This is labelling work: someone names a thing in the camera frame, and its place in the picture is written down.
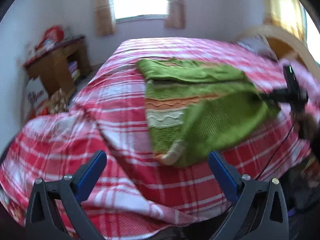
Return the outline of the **person right hand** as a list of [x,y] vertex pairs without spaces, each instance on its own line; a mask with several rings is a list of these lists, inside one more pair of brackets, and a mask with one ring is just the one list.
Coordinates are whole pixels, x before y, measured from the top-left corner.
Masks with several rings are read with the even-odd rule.
[[314,139],[319,130],[319,123],[316,122],[310,113],[292,114],[293,130],[298,134],[300,139],[311,141]]

